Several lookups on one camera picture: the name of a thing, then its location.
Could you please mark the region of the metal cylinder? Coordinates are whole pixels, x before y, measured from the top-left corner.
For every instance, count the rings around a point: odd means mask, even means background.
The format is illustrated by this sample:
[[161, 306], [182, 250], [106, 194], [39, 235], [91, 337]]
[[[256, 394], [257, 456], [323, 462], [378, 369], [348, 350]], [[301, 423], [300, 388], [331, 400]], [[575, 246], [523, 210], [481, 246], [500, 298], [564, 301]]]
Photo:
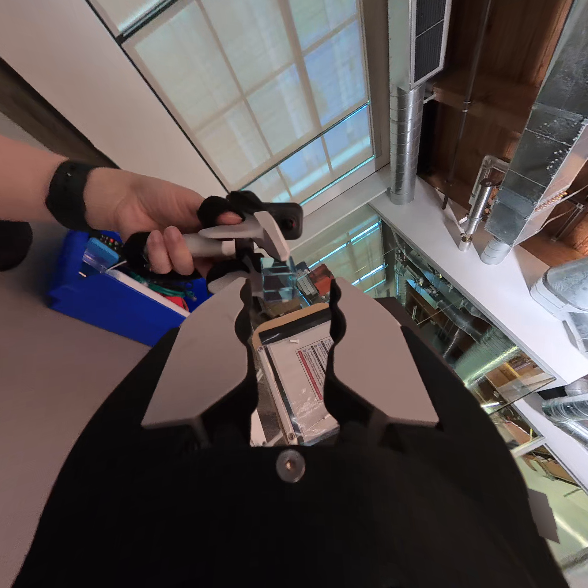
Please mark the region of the metal cylinder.
[[476, 184], [474, 195], [470, 202], [470, 209], [463, 223], [459, 241], [459, 250], [465, 252], [472, 244], [473, 235], [484, 217], [484, 211], [488, 207], [490, 196], [495, 184], [490, 178], [480, 180]]

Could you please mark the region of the person's left hand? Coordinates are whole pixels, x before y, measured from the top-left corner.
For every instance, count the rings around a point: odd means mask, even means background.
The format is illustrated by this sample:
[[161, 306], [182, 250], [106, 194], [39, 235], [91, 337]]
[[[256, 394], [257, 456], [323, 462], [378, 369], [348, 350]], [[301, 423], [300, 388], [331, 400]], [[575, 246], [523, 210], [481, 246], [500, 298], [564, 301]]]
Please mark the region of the person's left hand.
[[84, 188], [85, 219], [93, 229], [118, 232], [123, 240], [148, 232], [151, 271], [206, 277], [215, 261], [193, 258], [184, 233], [201, 230], [197, 213], [204, 198], [165, 180], [127, 171], [96, 168]]

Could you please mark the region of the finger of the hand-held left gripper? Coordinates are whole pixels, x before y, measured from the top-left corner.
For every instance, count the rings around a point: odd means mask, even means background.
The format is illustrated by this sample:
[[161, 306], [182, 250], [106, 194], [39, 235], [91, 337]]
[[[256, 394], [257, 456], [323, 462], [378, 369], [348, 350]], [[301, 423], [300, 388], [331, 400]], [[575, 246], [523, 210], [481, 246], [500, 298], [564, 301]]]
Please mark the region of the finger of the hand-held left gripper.
[[260, 211], [254, 213], [254, 217], [262, 233], [262, 237], [254, 238], [255, 242], [274, 260], [287, 262], [290, 258], [290, 246], [273, 216], [267, 211]]
[[214, 280], [208, 282], [208, 291], [211, 295], [215, 295], [221, 292], [225, 287], [229, 286], [232, 282], [239, 278], [248, 279], [250, 278], [249, 272], [246, 271], [233, 271], [229, 272], [226, 275], [221, 277], [217, 277]]

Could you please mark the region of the black framed instruction board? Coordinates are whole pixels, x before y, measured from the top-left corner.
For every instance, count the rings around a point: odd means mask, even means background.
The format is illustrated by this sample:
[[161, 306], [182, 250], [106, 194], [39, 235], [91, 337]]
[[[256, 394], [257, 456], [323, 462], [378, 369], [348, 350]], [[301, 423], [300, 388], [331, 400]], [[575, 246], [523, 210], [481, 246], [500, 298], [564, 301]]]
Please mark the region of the black framed instruction board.
[[330, 309], [319, 303], [262, 323], [252, 346], [286, 445], [312, 446], [339, 429], [324, 402]]

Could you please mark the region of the person's dark clothing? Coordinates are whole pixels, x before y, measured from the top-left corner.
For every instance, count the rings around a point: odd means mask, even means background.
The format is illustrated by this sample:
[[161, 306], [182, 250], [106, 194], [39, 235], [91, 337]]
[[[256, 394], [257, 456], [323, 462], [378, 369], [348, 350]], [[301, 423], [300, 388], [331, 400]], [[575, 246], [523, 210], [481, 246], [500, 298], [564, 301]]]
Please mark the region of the person's dark clothing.
[[1, 220], [1, 272], [17, 268], [29, 253], [32, 241], [29, 223]]

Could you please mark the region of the clear glass cube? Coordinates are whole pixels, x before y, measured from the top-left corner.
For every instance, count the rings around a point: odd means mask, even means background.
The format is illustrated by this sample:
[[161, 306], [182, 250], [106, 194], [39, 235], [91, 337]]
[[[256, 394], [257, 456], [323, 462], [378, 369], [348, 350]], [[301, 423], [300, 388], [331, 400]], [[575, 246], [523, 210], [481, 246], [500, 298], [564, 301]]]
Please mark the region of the clear glass cube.
[[287, 302], [296, 298], [296, 268], [293, 258], [278, 261], [270, 257], [261, 258], [261, 284], [264, 302]]

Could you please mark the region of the red orange box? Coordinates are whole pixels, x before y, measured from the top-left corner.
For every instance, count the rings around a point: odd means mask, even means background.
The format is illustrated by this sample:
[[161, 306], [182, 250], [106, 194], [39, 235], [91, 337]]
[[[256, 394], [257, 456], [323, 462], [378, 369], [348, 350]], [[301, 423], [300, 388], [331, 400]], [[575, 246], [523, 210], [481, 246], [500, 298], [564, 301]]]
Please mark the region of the red orange box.
[[320, 297], [326, 297], [330, 293], [331, 281], [334, 279], [334, 275], [325, 263], [319, 264], [307, 276]]

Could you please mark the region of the person's left forearm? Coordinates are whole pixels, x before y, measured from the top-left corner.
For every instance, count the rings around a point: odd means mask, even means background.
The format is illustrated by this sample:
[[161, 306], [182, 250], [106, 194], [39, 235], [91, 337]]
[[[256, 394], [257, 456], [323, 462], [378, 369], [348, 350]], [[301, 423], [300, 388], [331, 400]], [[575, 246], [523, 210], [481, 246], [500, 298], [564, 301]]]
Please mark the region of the person's left forearm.
[[1, 136], [1, 220], [56, 223], [45, 200], [66, 158]]

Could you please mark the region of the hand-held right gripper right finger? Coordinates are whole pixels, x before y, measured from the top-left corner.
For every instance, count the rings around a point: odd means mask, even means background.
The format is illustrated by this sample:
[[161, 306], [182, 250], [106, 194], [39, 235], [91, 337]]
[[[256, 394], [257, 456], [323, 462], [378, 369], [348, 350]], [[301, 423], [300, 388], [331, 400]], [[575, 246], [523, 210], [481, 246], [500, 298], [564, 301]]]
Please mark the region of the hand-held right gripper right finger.
[[323, 391], [328, 413], [338, 425], [436, 425], [439, 417], [401, 324], [341, 277], [330, 290], [332, 346]]

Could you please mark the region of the black vent grille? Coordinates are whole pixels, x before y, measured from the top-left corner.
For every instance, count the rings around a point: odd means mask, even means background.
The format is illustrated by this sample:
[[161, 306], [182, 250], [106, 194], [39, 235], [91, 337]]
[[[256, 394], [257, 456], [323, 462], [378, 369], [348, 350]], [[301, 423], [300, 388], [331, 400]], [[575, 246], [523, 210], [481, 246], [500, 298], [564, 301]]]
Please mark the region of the black vent grille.
[[424, 84], [445, 66], [452, 1], [411, 1], [410, 80]]

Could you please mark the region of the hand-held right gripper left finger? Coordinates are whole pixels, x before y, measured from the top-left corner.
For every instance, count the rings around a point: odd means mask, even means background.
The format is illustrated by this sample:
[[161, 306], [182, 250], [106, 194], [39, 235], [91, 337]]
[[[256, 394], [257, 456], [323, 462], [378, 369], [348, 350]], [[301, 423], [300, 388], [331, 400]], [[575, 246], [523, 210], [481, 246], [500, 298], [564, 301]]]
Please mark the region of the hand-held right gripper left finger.
[[251, 283], [237, 277], [181, 324], [143, 416], [146, 429], [202, 420], [250, 429], [258, 403], [249, 310]]

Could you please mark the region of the vertical round metal duct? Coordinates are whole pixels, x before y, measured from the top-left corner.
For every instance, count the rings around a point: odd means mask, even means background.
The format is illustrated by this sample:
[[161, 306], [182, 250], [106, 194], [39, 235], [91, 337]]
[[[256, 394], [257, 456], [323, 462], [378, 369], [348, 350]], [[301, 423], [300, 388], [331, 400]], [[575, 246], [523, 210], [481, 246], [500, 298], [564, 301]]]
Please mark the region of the vertical round metal duct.
[[390, 200], [395, 205], [413, 201], [417, 176], [425, 85], [409, 91], [390, 90]]

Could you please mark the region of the blue whiteboard eraser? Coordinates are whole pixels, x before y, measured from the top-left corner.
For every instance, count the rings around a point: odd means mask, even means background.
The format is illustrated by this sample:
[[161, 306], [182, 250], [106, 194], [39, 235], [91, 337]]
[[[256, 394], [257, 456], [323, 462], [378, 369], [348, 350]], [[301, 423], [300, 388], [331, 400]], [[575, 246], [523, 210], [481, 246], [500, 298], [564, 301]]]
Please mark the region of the blue whiteboard eraser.
[[100, 239], [88, 239], [82, 257], [80, 273], [84, 276], [101, 275], [121, 261], [120, 255]]

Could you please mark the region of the blue plastic bin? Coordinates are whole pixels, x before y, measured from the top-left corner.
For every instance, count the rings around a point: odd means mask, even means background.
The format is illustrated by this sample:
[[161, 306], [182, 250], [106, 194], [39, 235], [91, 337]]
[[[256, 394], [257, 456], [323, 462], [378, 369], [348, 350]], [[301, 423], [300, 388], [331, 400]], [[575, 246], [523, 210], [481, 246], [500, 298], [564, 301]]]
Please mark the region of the blue plastic bin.
[[[183, 316], [160, 306], [105, 274], [84, 276], [80, 273], [85, 246], [91, 234], [68, 231], [58, 254], [51, 285], [47, 291], [48, 306], [84, 323], [118, 334], [130, 340], [154, 346], [169, 330], [179, 327]], [[164, 296], [181, 296], [189, 312], [210, 298], [203, 278], [188, 279], [179, 286], [162, 286], [146, 281], [121, 261], [118, 269]]]

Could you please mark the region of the large paned window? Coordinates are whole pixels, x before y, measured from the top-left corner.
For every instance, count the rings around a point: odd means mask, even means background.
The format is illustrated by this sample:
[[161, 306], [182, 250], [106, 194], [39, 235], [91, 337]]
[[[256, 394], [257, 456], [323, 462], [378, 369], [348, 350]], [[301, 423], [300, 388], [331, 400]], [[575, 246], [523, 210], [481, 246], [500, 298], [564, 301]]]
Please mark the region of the large paned window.
[[88, 1], [221, 185], [305, 204], [375, 159], [359, 1]]

